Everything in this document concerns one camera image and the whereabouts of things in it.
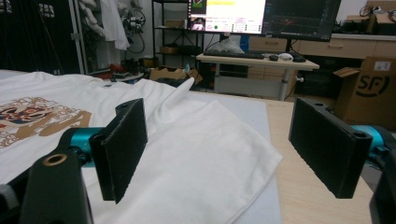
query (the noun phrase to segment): monitor screen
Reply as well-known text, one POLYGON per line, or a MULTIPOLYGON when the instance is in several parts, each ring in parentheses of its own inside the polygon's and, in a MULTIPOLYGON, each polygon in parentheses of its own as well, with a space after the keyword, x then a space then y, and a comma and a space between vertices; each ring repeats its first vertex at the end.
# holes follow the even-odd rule
POLYGON ((220 34, 262 34, 265 0, 189 0, 188 29, 220 34))
POLYGON ((265 35, 328 42, 341 0, 266 0, 265 35))

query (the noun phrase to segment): desk drawer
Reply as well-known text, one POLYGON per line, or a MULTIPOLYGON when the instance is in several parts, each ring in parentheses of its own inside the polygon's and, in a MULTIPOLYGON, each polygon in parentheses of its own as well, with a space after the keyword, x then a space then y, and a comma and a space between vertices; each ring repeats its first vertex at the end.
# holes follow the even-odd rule
POLYGON ((377 41, 374 56, 396 58, 396 42, 377 41))
POLYGON ((286 43, 286 39, 251 36, 249 39, 249 49, 283 52, 285 51, 286 43))
POLYGON ((301 41, 299 53, 303 55, 364 59, 373 55, 375 44, 376 41, 370 40, 336 38, 332 39, 330 43, 301 41))

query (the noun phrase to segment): white desk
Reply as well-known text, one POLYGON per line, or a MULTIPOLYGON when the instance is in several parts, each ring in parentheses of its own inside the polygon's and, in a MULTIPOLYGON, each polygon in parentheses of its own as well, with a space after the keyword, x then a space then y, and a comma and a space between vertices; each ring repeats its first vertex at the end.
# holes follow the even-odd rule
POLYGON ((319 69, 319 65, 306 61, 304 63, 294 63, 292 61, 279 60, 277 62, 265 59, 244 59, 244 58, 230 58, 230 57, 217 57, 206 56, 200 54, 197 60, 203 63, 215 63, 215 92, 228 92, 239 94, 261 95, 268 97, 277 97, 278 100, 283 101, 286 95, 286 88, 290 75, 294 70, 312 71, 319 69), (276 80, 262 80, 250 79, 242 77, 222 77, 220 75, 219 65, 221 63, 237 64, 246 66, 261 66, 261 67, 274 67, 285 69, 282 81, 276 80))

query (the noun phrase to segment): brown box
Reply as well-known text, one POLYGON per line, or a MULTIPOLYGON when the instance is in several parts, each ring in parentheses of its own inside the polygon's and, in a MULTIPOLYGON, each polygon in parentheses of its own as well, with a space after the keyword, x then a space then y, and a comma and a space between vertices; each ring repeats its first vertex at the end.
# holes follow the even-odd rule
POLYGON ((186 78, 186 74, 183 72, 182 68, 160 66, 151 70, 149 79, 157 80, 161 77, 169 77, 174 79, 186 78))
POLYGON ((183 20, 167 20, 165 26, 169 28, 184 28, 183 20))
POLYGON ((177 54, 178 48, 160 47, 160 53, 177 54))
POLYGON ((376 14, 376 26, 379 35, 396 35, 396 22, 387 14, 376 14))
POLYGON ((367 57, 361 68, 334 72, 343 78, 334 115, 348 124, 396 131, 396 59, 367 57))

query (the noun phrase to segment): printed graphic on t-shirt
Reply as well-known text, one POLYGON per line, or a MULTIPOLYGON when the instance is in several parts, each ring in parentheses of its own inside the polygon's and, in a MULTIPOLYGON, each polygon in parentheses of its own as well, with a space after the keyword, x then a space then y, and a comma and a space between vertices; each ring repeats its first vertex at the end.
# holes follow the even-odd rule
POLYGON ((91 113, 43 98, 24 97, 0 105, 0 148, 38 134, 49 136, 69 127, 88 127, 91 113))

